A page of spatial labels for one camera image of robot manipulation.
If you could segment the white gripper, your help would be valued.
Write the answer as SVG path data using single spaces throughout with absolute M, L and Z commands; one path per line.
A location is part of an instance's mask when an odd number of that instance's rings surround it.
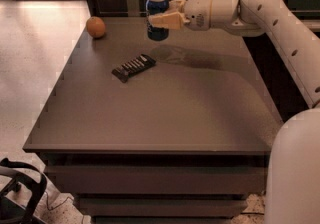
M 210 29 L 212 0 L 171 0 L 169 11 L 148 17 L 149 23 L 156 28 L 179 30 L 186 25 L 194 31 Z

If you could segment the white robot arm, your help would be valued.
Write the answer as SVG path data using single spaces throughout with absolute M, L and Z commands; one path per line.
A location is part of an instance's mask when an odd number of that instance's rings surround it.
M 308 109 L 286 121 L 271 150 L 264 224 L 320 224 L 320 40 L 283 0 L 172 0 L 147 16 L 156 28 L 265 33 Z

